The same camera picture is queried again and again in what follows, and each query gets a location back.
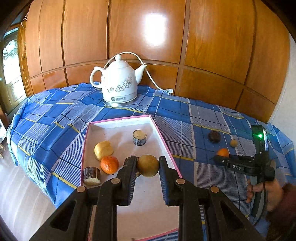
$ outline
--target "white teapot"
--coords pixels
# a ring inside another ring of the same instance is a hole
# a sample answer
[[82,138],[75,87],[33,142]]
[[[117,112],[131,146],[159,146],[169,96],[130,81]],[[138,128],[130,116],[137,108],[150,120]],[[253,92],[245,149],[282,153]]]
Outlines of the white teapot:
[[[138,84],[140,83],[146,65],[141,65],[134,70],[126,61],[121,60],[118,54],[115,61],[108,68],[96,66],[90,75],[92,86],[102,88],[104,101],[112,103],[126,103],[137,97]],[[102,72],[102,82],[96,85],[93,76],[96,71]]]

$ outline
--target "lid knob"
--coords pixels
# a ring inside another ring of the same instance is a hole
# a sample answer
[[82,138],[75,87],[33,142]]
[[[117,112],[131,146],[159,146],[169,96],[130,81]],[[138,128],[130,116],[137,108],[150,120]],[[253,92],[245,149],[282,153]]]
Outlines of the lid knob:
[[115,60],[121,60],[120,54],[118,54],[118,55],[115,56]]

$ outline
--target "kettle handle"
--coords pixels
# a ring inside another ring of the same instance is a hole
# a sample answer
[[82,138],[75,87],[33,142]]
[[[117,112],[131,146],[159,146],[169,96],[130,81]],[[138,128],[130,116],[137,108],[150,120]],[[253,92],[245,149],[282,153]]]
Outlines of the kettle handle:
[[94,67],[94,70],[92,71],[92,73],[91,73],[91,75],[90,75],[90,77],[89,77],[89,81],[91,82],[91,85],[92,85],[93,87],[96,87],[96,88],[102,88],[102,87],[103,87],[103,86],[102,86],[102,83],[99,83],[98,85],[96,85],[96,84],[94,83],[94,81],[93,81],[93,76],[94,76],[95,72],[97,72],[97,71],[101,71],[102,74],[103,74],[103,72],[104,72],[105,70],[104,70],[103,68],[99,67],[99,66],[95,66],[95,67]]

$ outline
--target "white wall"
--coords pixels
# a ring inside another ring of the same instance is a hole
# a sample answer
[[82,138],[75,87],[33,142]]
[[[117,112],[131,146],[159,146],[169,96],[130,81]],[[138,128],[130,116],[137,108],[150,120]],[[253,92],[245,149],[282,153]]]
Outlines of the white wall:
[[290,62],[280,98],[269,119],[296,145],[296,43],[290,35]]

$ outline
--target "pink-edged box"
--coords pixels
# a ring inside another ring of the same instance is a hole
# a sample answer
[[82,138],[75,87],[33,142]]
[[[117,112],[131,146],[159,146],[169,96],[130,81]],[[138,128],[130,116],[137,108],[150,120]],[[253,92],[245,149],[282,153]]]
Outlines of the pink-edged box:
[[[147,134],[147,141],[143,146],[133,143],[133,132],[142,130]],[[97,143],[108,140],[114,149],[113,156],[122,168],[124,160],[130,156],[140,157],[144,154],[165,156],[168,166],[180,171],[166,145],[159,129],[150,115],[123,117],[101,120],[89,123],[84,141],[81,184],[83,185],[83,169],[85,167],[100,167],[100,162],[94,154]],[[101,171],[101,182],[116,177]],[[165,205],[162,195],[159,173],[148,178],[140,176],[136,179],[133,200],[128,207],[117,206],[118,240],[148,240],[178,227],[179,208]]]

